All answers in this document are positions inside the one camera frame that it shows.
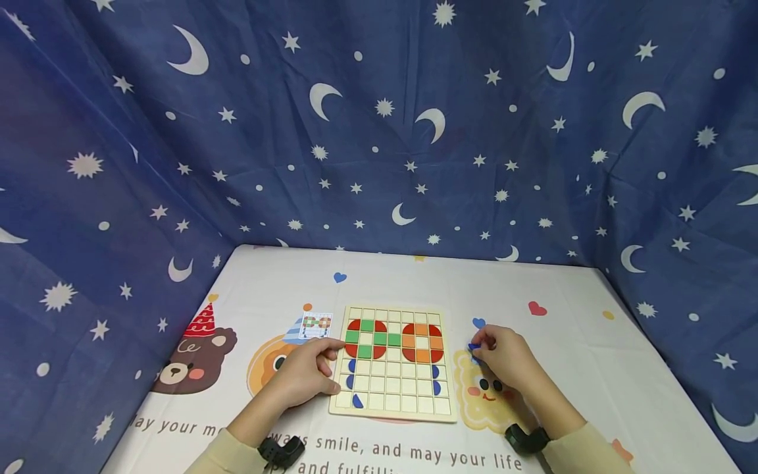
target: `red heart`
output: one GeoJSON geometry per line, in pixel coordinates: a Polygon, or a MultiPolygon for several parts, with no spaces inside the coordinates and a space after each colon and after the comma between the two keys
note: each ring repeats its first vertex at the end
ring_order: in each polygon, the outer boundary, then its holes
{"type": "Polygon", "coordinates": [[[544,316],[547,314],[547,309],[540,306],[536,301],[529,302],[529,311],[535,316],[544,316]]]}

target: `sleeve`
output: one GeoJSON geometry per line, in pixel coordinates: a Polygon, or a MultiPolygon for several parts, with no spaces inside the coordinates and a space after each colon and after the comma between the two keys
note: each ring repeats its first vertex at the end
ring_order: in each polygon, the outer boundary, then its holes
{"type": "Polygon", "coordinates": [[[634,474],[590,423],[542,450],[554,474],[634,474]]]}
{"type": "Polygon", "coordinates": [[[266,464],[257,449],[224,428],[184,474],[262,474],[266,464]]]}

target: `fabric backdrop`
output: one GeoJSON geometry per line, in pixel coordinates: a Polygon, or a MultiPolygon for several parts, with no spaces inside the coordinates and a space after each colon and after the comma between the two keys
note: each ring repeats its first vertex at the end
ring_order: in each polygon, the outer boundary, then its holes
{"type": "Polygon", "coordinates": [[[758,469],[755,2],[0,5],[0,466],[95,472],[258,243],[601,268],[758,469]]]}

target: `hand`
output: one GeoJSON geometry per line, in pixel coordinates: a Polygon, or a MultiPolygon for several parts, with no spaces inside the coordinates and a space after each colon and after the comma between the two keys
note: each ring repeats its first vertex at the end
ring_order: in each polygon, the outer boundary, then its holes
{"type": "Polygon", "coordinates": [[[345,343],[330,337],[311,339],[295,349],[259,396],[273,397],[283,410],[311,400],[317,394],[335,395],[340,384],[331,380],[329,361],[345,343]]]}
{"type": "Polygon", "coordinates": [[[511,328],[486,325],[474,334],[471,343],[481,345],[473,350],[474,357],[483,360],[503,383],[523,394],[547,377],[524,337],[511,328]]]}

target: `pattern card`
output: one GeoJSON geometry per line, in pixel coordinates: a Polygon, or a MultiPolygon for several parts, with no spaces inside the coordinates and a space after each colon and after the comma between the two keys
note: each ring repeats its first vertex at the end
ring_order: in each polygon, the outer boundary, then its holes
{"type": "Polygon", "coordinates": [[[298,339],[313,339],[314,337],[327,337],[331,328],[331,320],[334,316],[330,312],[304,312],[300,322],[298,339]]]}
{"type": "Polygon", "coordinates": [[[348,306],[334,371],[342,391],[329,412],[371,418],[456,422],[450,354],[439,311],[348,306]]]}

